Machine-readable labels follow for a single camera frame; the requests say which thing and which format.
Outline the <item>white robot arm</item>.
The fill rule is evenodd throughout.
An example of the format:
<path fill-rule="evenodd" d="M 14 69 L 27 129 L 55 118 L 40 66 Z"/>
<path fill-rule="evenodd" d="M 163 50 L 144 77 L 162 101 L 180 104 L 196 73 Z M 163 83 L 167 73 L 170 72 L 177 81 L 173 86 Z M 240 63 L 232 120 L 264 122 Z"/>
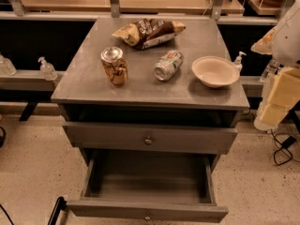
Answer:
<path fill-rule="evenodd" d="M 269 54 L 283 66 L 277 75 L 268 75 L 263 83 L 254 127 L 267 131 L 277 128 L 300 100 L 300 0 L 295 0 L 277 25 L 254 43 L 251 50 Z"/>

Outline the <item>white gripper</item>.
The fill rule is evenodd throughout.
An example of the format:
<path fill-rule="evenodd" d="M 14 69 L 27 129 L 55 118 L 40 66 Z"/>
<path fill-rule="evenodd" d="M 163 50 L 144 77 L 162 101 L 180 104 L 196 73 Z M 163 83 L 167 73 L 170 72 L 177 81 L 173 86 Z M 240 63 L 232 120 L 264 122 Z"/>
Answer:
<path fill-rule="evenodd" d="M 282 68 L 278 60 L 272 58 L 265 67 L 260 81 L 263 83 L 269 74 L 276 74 Z M 280 122 L 300 100 L 300 69 L 296 67 L 283 68 L 271 89 L 267 101 L 271 105 L 262 102 L 259 105 L 254 120 L 254 127 L 258 130 L 267 131 L 277 129 Z"/>

